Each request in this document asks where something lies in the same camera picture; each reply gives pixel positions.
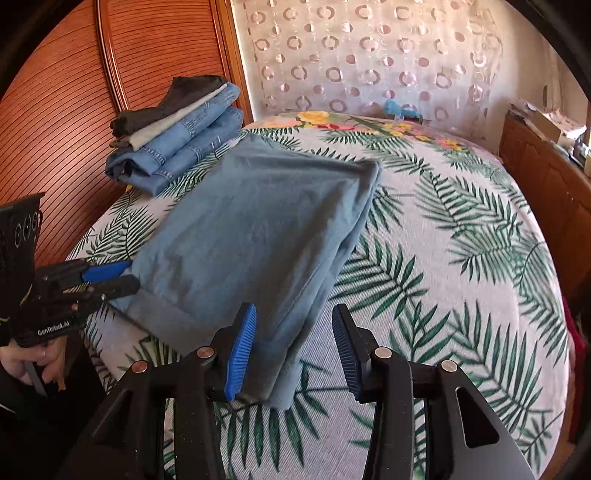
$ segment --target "blue gripper pad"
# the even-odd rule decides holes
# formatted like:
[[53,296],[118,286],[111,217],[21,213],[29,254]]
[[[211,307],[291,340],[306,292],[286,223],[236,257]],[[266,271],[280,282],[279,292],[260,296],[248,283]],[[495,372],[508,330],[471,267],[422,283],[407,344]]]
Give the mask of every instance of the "blue gripper pad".
[[111,280],[119,277],[126,268],[131,266],[131,260],[123,260],[121,262],[107,263],[105,265],[97,265],[90,267],[82,274],[82,280],[90,283],[98,283],[100,281]]
[[251,354],[252,343],[255,340],[255,331],[256,308],[252,303],[249,303],[242,317],[242,326],[236,336],[236,341],[228,359],[226,387],[224,388],[224,395],[228,401],[234,400],[237,393],[242,389],[248,358]]
[[[355,346],[353,345],[353,339],[351,338],[350,331],[347,328],[345,313],[339,309],[339,305],[333,309],[333,334],[335,336],[335,342],[337,350],[339,351],[340,363],[343,366],[343,372],[345,373],[345,380],[349,391],[358,400],[361,395],[362,389],[362,373],[361,373],[361,361],[356,352]],[[352,327],[357,327],[351,319]]]

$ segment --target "human hand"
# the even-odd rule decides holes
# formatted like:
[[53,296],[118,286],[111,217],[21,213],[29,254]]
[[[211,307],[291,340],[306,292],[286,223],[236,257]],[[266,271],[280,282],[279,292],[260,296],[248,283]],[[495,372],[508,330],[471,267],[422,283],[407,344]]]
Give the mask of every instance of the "human hand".
[[64,366],[66,363],[67,336],[50,340],[46,345],[37,345],[32,348],[21,348],[13,340],[7,346],[0,347],[0,363],[6,372],[23,382],[31,385],[31,378],[25,369],[25,361],[35,362],[45,367],[41,377],[45,383],[57,381],[60,390],[63,390]]

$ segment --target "finger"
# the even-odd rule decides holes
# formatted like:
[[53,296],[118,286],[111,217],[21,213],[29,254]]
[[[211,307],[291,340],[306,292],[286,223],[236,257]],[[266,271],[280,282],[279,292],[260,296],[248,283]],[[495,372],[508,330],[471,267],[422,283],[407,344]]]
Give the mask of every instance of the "finger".
[[10,357],[12,360],[28,361],[28,362],[41,362],[46,357],[47,351],[44,345],[37,345],[31,348],[20,348],[14,346],[10,351]]
[[25,364],[22,363],[20,360],[13,360],[11,358],[3,358],[2,359],[2,366],[8,375],[14,378],[21,378],[23,375],[27,373],[25,369]]
[[43,367],[54,362],[66,350],[67,337],[50,340],[46,347],[45,358],[37,362],[37,365]]
[[22,383],[24,383],[26,385],[33,385],[33,382],[31,381],[31,377],[29,377],[29,374],[27,372],[25,372],[25,374],[23,376],[18,377],[17,380],[21,381]]
[[49,383],[53,380],[58,380],[64,375],[64,356],[60,356],[54,362],[50,363],[43,369],[41,377],[45,383]]
[[63,375],[58,375],[56,378],[57,381],[57,386],[59,388],[60,391],[65,390],[66,389],[66,381],[64,380],[64,376]]

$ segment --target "paper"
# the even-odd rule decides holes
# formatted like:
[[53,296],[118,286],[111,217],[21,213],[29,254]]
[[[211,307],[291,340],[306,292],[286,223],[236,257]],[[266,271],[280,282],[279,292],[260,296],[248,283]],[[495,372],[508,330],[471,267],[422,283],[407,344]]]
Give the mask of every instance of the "paper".
[[560,109],[555,110],[554,112],[544,113],[544,116],[550,120],[554,125],[562,130],[566,138],[570,138],[571,140],[576,139],[583,135],[586,130],[587,126],[578,124],[574,120],[566,117]]

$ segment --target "curtain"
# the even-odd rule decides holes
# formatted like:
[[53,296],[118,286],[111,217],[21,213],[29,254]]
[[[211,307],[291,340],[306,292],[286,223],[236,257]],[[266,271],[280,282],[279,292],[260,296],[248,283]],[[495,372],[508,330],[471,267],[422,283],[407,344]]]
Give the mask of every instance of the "curtain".
[[558,66],[560,57],[542,34],[540,36],[542,38],[542,45],[544,46],[547,76],[547,83],[544,85],[543,107],[546,112],[552,112],[562,108],[563,103],[562,89],[560,86],[560,70]]
[[234,4],[255,118],[326,110],[482,135],[502,39],[480,0],[246,0]]

